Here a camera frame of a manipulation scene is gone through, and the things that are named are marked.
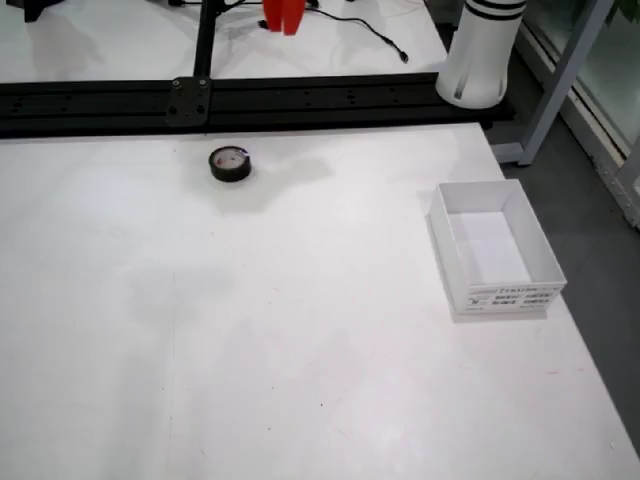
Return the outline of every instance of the white surface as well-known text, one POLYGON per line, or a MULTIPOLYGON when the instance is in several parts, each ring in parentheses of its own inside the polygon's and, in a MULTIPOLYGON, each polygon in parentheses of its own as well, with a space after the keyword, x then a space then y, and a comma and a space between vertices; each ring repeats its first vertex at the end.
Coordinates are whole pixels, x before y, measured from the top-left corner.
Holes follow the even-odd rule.
POLYGON ((501 178, 480 128, 373 133, 3 143, 2 477, 639 478, 561 299, 452 321, 425 213, 501 178))
POLYGON ((470 283, 531 281, 502 212, 458 213, 449 219, 470 283))
MULTIPOLYGON (((261 7, 217 25, 212 78, 309 77, 438 71, 446 51, 422 0, 322 0, 337 16, 367 20, 409 54, 408 64, 363 26, 306 13, 298 35, 262 30, 261 7)), ((0 4, 0 82, 170 79, 191 75, 199 6, 164 1, 66 0, 25 25, 0 4)))

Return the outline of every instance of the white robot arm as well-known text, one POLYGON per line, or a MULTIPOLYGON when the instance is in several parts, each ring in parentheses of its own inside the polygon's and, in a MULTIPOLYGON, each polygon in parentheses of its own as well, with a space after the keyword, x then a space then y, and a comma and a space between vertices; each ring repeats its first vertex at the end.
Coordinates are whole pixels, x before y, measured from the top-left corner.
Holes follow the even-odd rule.
POLYGON ((526 0, 466 0, 436 83, 444 100, 469 109, 500 103, 526 4, 526 0))

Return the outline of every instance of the metal frame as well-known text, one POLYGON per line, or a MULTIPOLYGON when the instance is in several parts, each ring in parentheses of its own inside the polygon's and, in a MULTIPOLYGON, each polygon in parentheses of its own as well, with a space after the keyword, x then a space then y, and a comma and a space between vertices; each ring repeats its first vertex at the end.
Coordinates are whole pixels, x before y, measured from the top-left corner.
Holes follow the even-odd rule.
POLYGON ((216 18, 203 0, 193 77, 159 81, 0 84, 0 138, 361 128, 513 118, 503 102, 454 107, 437 74, 211 80, 216 18))
POLYGON ((24 21, 35 22, 45 8, 48 8, 62 0, 6 0, 7 5, 24 10, 24 21))
POLYGON ((594 162, 605 185, 634 228, 640 228, 640 139, 636 140, 622 167, 613 170, 608 164, 594 162))
MULTIPOLYGON (((592 19, 595 18, 593 8, 595 8, 596 2, 591 4, 591 10, 585 12, 582 19, 583 21, 586 16, 591 16, 592 19)), ((608 9, 603 3, 599 6, 601 10, 596 13, 599 17, 602 17, 603 11, 607 11, 608 9)), ((595 40, 595 37, 600 31, 603 23, 604 20, 601 20, 600 23, 598 23, 598 21, 593 21, 590 26, 582 25, 583 28, 574 35, 584 35, 585 28, 591 28, 589 32, 591 38, 587 38, 587 40, 595 40)), ((567 48, 563 52, 563 56, 570 54, 568 49, 578 41, 577 39, 572 40, 574 40, 574 42, 567 45, 567 48)), ((558 65, 554 69, 552 59, 545 53, 544 49, 540 47, 539 42, 534 39, 526 25, 523 25, 523 28, 521 29, 517 48, 523 55, 527 65, 532 69, 538 81, 544 85, 546 91, 545 96, 547 98, 550 97, 551 93, 549 91, 553 90, 553 87, 557 85, 557 82, 554 82, 554 79, 558 78, 559 74, 557 73, 557 70, 560 68, 560 62, 558 62, 558 65)), ((574 67, 576 67, 575 73, 577 75, 581 64, 578 63, 577 65, 574 65, 574 67)), ((593 162, 603 183, 609 189, 613 198, 621 208, 625 219, 632 227, 640 229, 640 139, 638 139, 632 146, 625 161, 624 154, 621 153, 622 149, 613 143, 609 134, 605 132, 603 127, 593 116, 588 105, 583 103, 582 96, 579 94, 580 89, 576 89, 576 85, 572 85, 572 83, 573 82, 569 84, 570 88, 566 98, 564 98, 564 96, 560 96, 559 99, 556 98, 556 104, 554 106, 559 109, 559 113, 562 115, 579 143, 587 152, 587 155, 593 162)), ((535 128, 536 124, 534 123, 528 126, 529 132, 535 130, 535 128)), ((525 158, 525 149, 522 148, 520 143, 497 145, 493 148, 494 152, 496 152, 496 156, 502 162, 516 162, 521 165, 526 164, 522 162, 523 158, 525 158), (514 153, 514 150, 518 149, 520 149, 520 152, 514 153)))
POLYGON ((458 0, 458 2, 456 3, 456 16, 453 22, 454 27, 457 27, 458 25, 460 25, 460 18, 462 17, 462 11, 464 10, 465 3, 466 3, 466 0, 458 0))
POLYGON ((571 91, 593 43, 595 42, 613 0, 591 0, 582 12, 575 32, 569 39, 551 78, 544 84, 544 94, 519 142, 509 147, 494 147, 500 163, 531 165, 542 142, 571 91))

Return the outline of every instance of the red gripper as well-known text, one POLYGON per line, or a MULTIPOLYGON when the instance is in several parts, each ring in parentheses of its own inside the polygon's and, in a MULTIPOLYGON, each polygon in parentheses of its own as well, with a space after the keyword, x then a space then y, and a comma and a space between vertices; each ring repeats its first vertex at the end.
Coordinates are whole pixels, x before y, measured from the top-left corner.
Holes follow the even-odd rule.
POLYGON ((264 16, 272 32, 295 35, 302 21, 306 0, 262 0, 264 16))

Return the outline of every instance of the white box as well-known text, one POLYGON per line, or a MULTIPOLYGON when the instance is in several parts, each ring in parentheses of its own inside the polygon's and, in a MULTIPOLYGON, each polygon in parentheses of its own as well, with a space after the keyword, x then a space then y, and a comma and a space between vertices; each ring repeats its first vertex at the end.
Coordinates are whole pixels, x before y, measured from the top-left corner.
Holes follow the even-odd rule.
POLYGON ((517 180, 440 184, 429 222, 458 313, 546 310, 567 283, 517 180))

